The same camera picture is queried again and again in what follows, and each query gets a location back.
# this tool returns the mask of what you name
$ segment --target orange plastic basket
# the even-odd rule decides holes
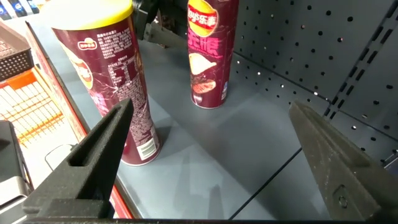
[[[25,148],[63,124],[62,112],[40,86],[33,69],[0,83],[0,120],[12,122]]]

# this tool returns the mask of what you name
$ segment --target dark background object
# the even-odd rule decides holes
[[[23,36],[0,21],[0,82],[33,68],[30,47]]]
[[[14,223],[25,216],[21,203],[33,191],[14,127],[0,121],[0,223]]]

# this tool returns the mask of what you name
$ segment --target wire basket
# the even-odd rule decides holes
[[[0,21],[0,82],[34,66],[26,39]]]
[[[33,69],[0,82],[0,120],[12,122],[24,148],[64,123],[62,112],[40,86]]]

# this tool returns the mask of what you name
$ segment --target barcode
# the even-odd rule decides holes
[[[139,156],[141,157],[141,160],[149,158],[151,155],[153,155],[156,152],[156,145],[154,138],[149,140],[147,143],[138,146],[137,149]]]

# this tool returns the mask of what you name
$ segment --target shelf surface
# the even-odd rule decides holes
[[[41,24],[34,22],[32,27],[92,128],[101,117],[51,30]],[[198,108],[190,99],[187,51],[147,42],[139,46],[150,112],[164,145],[147,165],[121,163],[118,177],[142,218],[229,218],[300,147],[287,110],[244,85],[234,73],[222,107]],[[303,172],[311,177],[308,168]],[[290,176],[281,178],[289,188]],[[306,194],[318,192],[311,180]],[[283,195],[285,190],[274,193]],[[320,202],[322,198],[305,201]],[[243,210],[241,218],[280,219],[275,211],[283,209],[267,208],[257,198],[248,207],[256,212],[245,215]],[[317,212],[314,206],[307,208],[310,211],[299,219],[313,217],[308,216],[311,209]]]

